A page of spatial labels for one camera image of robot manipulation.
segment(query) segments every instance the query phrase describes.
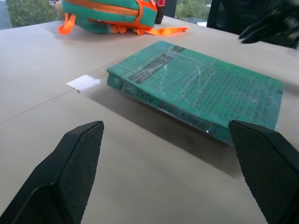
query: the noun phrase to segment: table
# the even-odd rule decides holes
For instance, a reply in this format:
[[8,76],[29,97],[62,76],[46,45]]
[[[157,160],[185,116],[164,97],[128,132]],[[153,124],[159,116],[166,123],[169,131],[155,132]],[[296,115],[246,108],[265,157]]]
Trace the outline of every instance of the table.
[[96,35],[61,22],[0,31],[0,213],[63,134],[105,124],[95,183],[83,224],[265,224],[234,149],[112,89],[91,100],[66,85],[158,41],[168,42],[279,78],[286,83],[278,130],[299,148],[299,56],[267,43],[190,26],[169,37]]

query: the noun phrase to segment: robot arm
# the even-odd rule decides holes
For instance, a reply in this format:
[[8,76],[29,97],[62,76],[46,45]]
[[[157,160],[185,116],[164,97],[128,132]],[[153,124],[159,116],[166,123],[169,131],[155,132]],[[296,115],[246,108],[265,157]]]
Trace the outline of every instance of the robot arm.
[[284,0],[239,36],[242,43],[256,43],[273,35],[290,35],[299,30],[299,0]]

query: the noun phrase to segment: zipper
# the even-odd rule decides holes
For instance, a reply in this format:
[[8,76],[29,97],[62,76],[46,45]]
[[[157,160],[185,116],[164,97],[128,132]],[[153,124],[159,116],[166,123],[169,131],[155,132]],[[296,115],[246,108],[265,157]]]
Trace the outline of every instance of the zipper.
[[85,8],[90,8],[105,13],[131,15],[131,16],[137,16],[139,14],[139,10],[136,9],[123,8],[120,6],[112,6],[112,5],[98,3],[89,0],[65,0],[65,1],[77,6],[82,6]]

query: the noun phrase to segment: green foliage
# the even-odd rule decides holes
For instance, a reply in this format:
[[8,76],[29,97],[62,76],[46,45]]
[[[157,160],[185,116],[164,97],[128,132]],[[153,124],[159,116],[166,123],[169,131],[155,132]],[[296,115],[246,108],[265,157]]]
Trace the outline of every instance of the green foliage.
[[196,17],[207,20],[210,9],[206,7],[211,1],[206,0],[178,0],[176,16],[178,19]]
[[57,20],[55,6],[48,0],[6,0],[13,27]]

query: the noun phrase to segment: green book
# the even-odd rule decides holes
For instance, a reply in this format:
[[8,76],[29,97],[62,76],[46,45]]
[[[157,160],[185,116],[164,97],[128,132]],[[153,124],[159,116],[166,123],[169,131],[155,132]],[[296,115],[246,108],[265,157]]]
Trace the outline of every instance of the green book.
[[108,69],[107,84],[232,145],[230,120],[275,130],[284,84],[157,42]]

